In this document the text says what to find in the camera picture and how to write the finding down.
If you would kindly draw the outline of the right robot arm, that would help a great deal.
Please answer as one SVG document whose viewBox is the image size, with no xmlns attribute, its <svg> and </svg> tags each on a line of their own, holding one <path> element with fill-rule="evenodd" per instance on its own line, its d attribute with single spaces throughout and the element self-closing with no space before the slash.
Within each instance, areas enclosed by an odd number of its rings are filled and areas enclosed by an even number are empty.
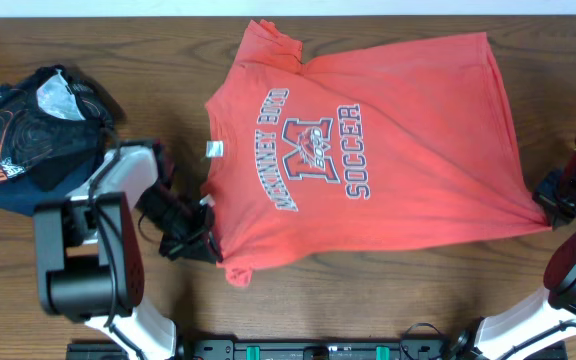
<svg viewBox="0 0 576 360">
<path fill-rule="evenodd" d="M 576 219 L 575 152 L 564 169 L 551 171 L 533 193 L 558 228 Z M 564 359 L 565 342 L 576 336 L 576 232 L 560 245 L 546 267 L 543 285 L 509 310 L 462 332 L 446 359 Z"/>
</svg>

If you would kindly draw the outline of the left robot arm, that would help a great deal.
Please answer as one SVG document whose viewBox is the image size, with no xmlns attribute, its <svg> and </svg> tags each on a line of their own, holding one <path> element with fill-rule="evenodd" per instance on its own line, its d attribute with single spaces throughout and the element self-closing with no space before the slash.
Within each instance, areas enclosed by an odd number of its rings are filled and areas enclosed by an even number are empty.
<svg viewBox="0 0 576 360">
<path fill-rule="evenodd" d="M 80 187 L 35 208 L 41 307 L 109 339 L 70 344 L 67 360 L 185 358 L 177 325 L 145 295 L 139 227 L 131 215 L 138 209 L 161 231 L 162 257 L 221 261 L 211 201 L 178 196 L 174 173 L 160 142 L 122 142 Z"/>
</svg>

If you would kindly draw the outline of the red printed t-shirt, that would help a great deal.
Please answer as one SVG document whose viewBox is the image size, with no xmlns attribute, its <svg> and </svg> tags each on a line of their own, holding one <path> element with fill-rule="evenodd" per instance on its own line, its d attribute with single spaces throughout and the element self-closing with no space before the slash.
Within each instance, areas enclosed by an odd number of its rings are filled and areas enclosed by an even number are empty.
<svg viewBox="0 0 576 360">
<path fill-rule="evenodd" d="M 417 250 L 545 231 L 483 33 L 302 58 L 247 26 L 207 101 L 203 190 L 227 281 L 326 252 Z"/>
</svg>

